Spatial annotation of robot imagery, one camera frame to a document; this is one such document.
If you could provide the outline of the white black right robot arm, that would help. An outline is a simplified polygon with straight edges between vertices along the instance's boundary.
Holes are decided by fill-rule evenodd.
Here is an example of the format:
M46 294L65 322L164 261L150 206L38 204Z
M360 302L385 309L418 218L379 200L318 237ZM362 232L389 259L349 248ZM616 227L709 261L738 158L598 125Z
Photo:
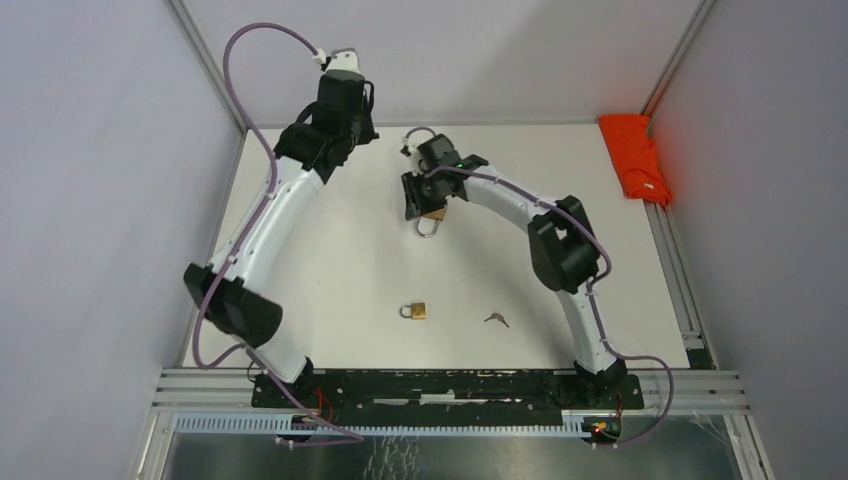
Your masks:
M402 140L411 162L401 177L405 217L418 220L457 198L484 207L527 236L537 279L558 298L574 344L574 386L558 397L580 399L591 408L612 401L627 376L625 361L608 347L594 297L597 280L608 274L609 256L594 235L581 201L533 193L504 176L484 158L462 156L444 134L416 143Z

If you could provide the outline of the large brass padlock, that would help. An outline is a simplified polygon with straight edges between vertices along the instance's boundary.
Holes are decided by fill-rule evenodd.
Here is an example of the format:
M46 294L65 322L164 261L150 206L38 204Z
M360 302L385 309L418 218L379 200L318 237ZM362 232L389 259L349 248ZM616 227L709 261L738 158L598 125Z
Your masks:
M435 210L423 214L413 223L413 232L420 238L432 238L439 230L441 223L444 221L447 213L447 208Z

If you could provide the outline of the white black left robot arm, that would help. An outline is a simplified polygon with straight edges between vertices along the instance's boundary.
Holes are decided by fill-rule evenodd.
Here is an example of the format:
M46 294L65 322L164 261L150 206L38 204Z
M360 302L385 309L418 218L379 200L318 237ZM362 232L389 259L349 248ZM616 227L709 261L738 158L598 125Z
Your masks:
M371 113L373 84L361 73L332 69L317 98L280 134L265 183L236 232L204 266L183 280L201 317L231 336L277 377L275 392L290 407L306 405L314 381L309 360L285 332L281 305L264 296L289 234L355 147L378 138Z

